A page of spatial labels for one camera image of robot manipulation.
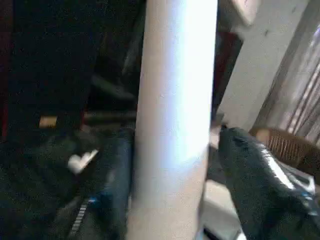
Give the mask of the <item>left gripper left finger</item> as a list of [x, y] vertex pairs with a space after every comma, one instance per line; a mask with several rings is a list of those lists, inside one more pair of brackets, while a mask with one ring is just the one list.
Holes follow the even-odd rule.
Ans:
[[52, 224], [54, 240], [126, 238], [134, 136], [130, 128], [87, 133], [95, 146], [70, 158], [68, 169], [79, 177], [80, 186], [57, 213]]

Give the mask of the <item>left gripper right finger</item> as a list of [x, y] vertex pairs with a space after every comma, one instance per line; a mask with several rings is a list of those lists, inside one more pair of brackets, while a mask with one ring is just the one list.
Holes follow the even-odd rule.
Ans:
[[280, 163], [238, 127], [221, 127], [218, 157], [248, 240], [319, 239], [320, 206], [313, 176]]

